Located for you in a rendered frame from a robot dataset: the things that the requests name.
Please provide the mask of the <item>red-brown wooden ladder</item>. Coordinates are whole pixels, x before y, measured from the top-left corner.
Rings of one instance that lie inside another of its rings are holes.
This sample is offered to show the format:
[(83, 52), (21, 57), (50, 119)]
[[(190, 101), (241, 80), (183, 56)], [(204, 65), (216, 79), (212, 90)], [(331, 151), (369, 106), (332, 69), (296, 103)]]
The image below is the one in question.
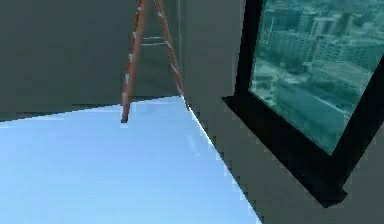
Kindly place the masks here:
[(138, 0), (131, 42), (128, 50), (128, 61), (124, 69), (123, 88), (121, 94), (123, 109), (120, 120), (122, 124), (127, 123), (129, 119), (131, 97), (134, 92), (139, 55), (141, 53), (142, 40), (146, 26), (146, 17), (150, 2), (153, 2), (154, 12), (159, 20), (159, 25), (162, 31), (162, 44), (167, 49), (167, 57), (170, 68), (174, 72), (174, 81), (178, 91), (178, 95), (184, 100), (186, 109), (190, 109), (185, 96), (185, 87), (183, 83), (182, 71), (178, 63), (177, 54), (174, 48), (173, 39), (170, 32), (163, 0)]

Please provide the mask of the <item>black framed window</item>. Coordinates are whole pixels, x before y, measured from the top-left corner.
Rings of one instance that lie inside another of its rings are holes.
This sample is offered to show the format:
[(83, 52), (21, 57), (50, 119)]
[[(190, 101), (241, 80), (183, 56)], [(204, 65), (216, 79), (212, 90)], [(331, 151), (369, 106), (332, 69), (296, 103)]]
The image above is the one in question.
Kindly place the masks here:
[(225, 103), (324, 208), (384, 122), (384, 0), (245, 0)]

